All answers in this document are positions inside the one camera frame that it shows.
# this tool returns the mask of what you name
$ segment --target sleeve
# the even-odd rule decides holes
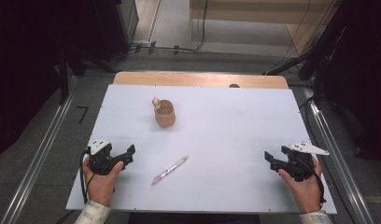
[[[300,215],[303,224],[332,224],[325,211]]]
[[[75,224],[103,224],[110,211],[110,208],[88,200]]]

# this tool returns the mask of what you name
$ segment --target metal frame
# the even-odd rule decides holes
[[[11,200],[9,208],[5,213],[1,223],[17,223],[17,219],[20,216],[21,210],[31,193],[31,189],[34,186],[36,178],[42,168],[42,165],[49,154],[51,145],[59,131],[61,124],[65,118],[69,106],[71,105],[72,99],[74,98],[75,88],[78,86],[78,78],[72,77],[70,82],[70,94],[59,106],[57,112],[46,132],[38,151],[36,152],[33,161],[31,162],[25,176],[22,178],[21,183],[18,185],[14,196]]]
[[[313,96],[311,90],[304,89],[304,94],[306,98]],[[369,211],[365,199],[363,198],[359,187],[351,174],[349,167],[345,159],[342,156],[340,148],[337,146],[335,139],[331,133],[327,121],[324,118],[322,111],[318,110],[316,105],[312,102],[311,108],[313,111],[314,118],[316,119],[317,126],[324,138],[324,142],[327,145],[327,149],[332,154],[332,161],[335,165],[338,174],[342,180],[343,186],[345,187],[348,199],[353,205],[354,211],[360,223],[374,224],[374,218]]]

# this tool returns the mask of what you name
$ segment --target human hand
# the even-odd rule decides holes
[[[90,157],[82,164],[89,198],[106,207],[110,206],[115,180],[123,167],[123,161],[118,162],[108,175],[95,175],[91,169]]]
[[[321,177],[322,168],[315,158],[313,158],[314,169],[316,174]],[[283,169],[278,170],[281,178],[287,183],[292,191],[292,196],[296,204],[301,210],[301,213],[313,213],[319,211],[320,208],[320,190],[315,176],[302,181],[296,182],[292,177]]]

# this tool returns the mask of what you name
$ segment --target white tabletop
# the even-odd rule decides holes
[[[176,123],[161,128],[152,99],[170,100]],[[282,145],[308,141],[291,90],[111,85],[91,140],[107,139],[112,156],[135,145],[113,209],[154,212],[298,213],[289,188],[270,170],[266,150],[286,161]],[[189,159],[155,186],[152,179]],[[336,213],[325,186],[324,209]],[[84,206],[79,176],[67,209]]]

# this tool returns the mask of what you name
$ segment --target pen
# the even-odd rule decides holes
[[[172,167],[170,167],[168,170],[164,171],[163,173],[157,175],[155,178],[153,178],[152,186],[159,183],[165,176],[169,175],[171,172],[173,172],[178,166],[180,166],[182,163],[184,163],[188,159],[188,156],[182,158],[176,164],[174,164]]]

